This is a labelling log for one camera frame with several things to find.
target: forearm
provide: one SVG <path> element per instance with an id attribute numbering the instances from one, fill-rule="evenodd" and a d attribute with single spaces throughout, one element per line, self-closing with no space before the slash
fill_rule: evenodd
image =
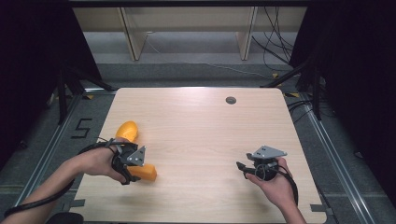
<path id="1" fill-rule="evenodd" d="M 289 224 L 305 224 L 306 221 L 303 215 L 300 212 L 300 209 L 295 204 L 291 205 L 283 205 L 279 207 L 280 211 L 282 212 L 283 217 L 286 220 L 286 223 Z"/>
<path id="2" fill-rule="evenodd" d="M 36 202 L 61 191 L 66 187 L 79 173 L 78 164 L 72 160 L 64 162 L 40 187 L 29 195 L 21 204 Z M 36 208 L 28 209 L 10 215 L 3 221 L 6 223 L 44 223 L 55 202 L 46 203 Z"/>

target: human hand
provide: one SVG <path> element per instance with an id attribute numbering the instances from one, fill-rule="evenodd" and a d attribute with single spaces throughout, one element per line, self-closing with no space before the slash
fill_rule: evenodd
<path id="1" fill-rule="evenodd" d="M 116 138 L 115 142 L 129 142 L 125 138 Z M 81 153 L 67 162 L 73 163 L 79 173 L 87 175 L 106 175 L 124 183 L 125 177 L 111 167 L 115 148 L 99 147 Z"/>
<path id="2" fill-rule="evenodd" d="M 286 160 L 283 158 L 276 159 L 279 166 L 282 166 L 286 169 L 285 171 L 283 168 L 279 167 L 279 171 L 288 172 L 291 176 Z M 252 174 L 246 174 L 246 177 L 252 183 L 259 186 L 268 200 L 278 208 L 282 209 L 282 207 L 290 205 L 296 206 L 290 183 L 283 175 L 277 174 L 272 180 L 269 181 L 260 180 L 257 176 Z"/>

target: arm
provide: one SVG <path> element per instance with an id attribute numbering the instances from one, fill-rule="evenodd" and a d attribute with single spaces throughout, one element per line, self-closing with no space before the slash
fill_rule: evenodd
<path id="1" fill-rule="evenodd" d="M 125 182 L 125 178 L 111 167 L 113 155 L 109 148 L 101 147 L 65 161 L 22 204 L 36 202 L 59 192 L 79 174 L 107 175 L 114 180 Z M 56 201 L 12 214 L 3 220 L 2 224 L 45 223 L 55 204 Z"/>
<path id="2" fill-rule="evenodd" d="M 285 159 L 277 159 L 278 164 L 284 167 L 290 174 Z M 268 200 L 279 208 L 287 223 L 306 223 L 303 215 L 294 201 L 293 191 L 291 189 L 290 183 L 284 176 L 278 174 L 270 181 L 259 180 L 255 175 L 251 174 L 246 174 L 246 177 L 252 183 L 259 186 Z"/>

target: orange object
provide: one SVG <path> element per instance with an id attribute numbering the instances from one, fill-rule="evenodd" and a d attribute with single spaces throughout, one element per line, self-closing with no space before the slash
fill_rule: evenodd
<path id="1" fill-rule="evenodd" d="M 116 137 L 123 137 L 133 142 L 137 137 L 138 129 L 135 122 L 129 120 L 123 123 L 117 130 Z M 151 164 L 144 164 L 143 166 L 128 166 L 128 172 L 131 175 L 139 176 L 142 179 L 155 181 L 157 171 L 155 166 Z"/>
<path id="2" fill-rule="evenodd" d="M 131 175 L 139 176 L 142 179 L 155 181 L 157 177 L 155 166 L 151 164 L 145 163 L 143 166 L 128 166 L 127 169 Z"/>
<path id="3" fill-rule="evenodd" d="M 116 137 L 123 137 L 133 142 L 137 137 L 137 125 L 129 120 L 123 123 L 117 130 Z"/>

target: wooden table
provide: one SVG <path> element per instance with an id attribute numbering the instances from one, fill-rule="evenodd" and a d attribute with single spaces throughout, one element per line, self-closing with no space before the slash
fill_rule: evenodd
<path id="1" fill-rule="evenodd" d="M 230 105 L 226 98 L 236 103 Z M 279 210 L 237 169 L 252 167 L 246 153 L 267 145 L 288 152 L 288 165 L 309 223 L 324 213 L 297 133 L 278 89 L 133 88 L 120 89 L 101 137 L 114 137 L 127 120 L 139 128 L 136 143 L 146 146 L 146 163 L 156 166 L 155 182 L 129 186 L 104 176 L 84 175 L 72 208 L 87 221 L 176 223 L 279 223 Z"/>

